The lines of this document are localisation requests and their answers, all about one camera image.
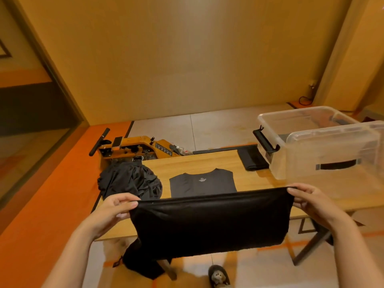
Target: forearm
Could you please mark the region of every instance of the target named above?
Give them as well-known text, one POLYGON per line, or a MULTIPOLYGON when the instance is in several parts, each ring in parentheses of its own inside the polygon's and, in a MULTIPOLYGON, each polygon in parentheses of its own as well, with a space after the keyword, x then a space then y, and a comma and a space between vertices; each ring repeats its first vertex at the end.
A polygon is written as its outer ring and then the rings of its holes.
POLYGON ((81 287, 92 242, 92 234, 80 225, 71 235, 42 288, 81 287))
POLYGON ((334 252, 341 288, 384 287, 384 277, 351 218, 332 226, 334 252))

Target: wooden table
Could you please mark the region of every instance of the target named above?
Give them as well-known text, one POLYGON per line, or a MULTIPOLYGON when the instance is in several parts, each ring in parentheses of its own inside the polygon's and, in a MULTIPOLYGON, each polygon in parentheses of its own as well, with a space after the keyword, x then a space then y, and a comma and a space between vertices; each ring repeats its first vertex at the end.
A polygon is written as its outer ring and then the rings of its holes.
MULTIPOLYGON (((233 172, 233 179, 238 192, 286 186, 286 181, 276 180, 269 169, 255 172, 246 171, 236 150, 168 159, 146 160, 143 161, 143 164, 149 167, 160 179, 163 185, 161 198, 171 197, 170 178, 183 173, 203 174, 213 171, 215 168, 226 169, 233 172)), ((384 193, 339 199, 336 200, 336 204, 347 212, 353 212, 364 208, 381 207, 384 206, 384 193)), ((291 219, 305 217, 308 216, 302 210, 295 207, 292 208, 290 215, 291 219)), ((327 231, 322 233, 319 232, 314 236, 309 244, 303 249, 302 253, 294 259, 295 265, 300 264, 300 262, 302 262, 320 243, 329 237, 330 233, 326 232, 327 231)), ((131 220, 126 219, 119 222, 105 235, 97 239, 97 241, 136 236, 137 232, 131 220)))

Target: gray t-shirt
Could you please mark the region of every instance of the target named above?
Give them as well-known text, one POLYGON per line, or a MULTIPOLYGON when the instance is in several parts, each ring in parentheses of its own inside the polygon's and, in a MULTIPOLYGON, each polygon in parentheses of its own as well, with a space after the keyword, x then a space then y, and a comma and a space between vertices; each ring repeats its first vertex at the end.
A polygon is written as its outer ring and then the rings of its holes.
POLYGON ((197 175, 184 173, 170 178, 169 182, 172 198, 237 192, 233 173, 223 169, 197 175))

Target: foot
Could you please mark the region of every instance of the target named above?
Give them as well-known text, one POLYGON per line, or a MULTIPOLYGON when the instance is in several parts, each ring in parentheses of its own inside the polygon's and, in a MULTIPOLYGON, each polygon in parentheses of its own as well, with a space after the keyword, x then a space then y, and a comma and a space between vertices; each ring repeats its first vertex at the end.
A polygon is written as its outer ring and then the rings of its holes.
POLYGON ((208 278, 212 288, 229 286, 228 274, 222 266, 213 265, 208 269, 208 278))

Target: orange floor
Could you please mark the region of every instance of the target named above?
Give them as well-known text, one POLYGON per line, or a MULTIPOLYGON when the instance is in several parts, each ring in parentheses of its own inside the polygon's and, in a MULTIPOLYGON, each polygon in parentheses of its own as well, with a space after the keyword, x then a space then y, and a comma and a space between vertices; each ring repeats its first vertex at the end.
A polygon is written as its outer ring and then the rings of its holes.
POLYGON ((99 156, 88 153, 106 127, 125 135, 130 121, 87 129, 0 236, 1 287, 40 287, 98 197, 99 156))

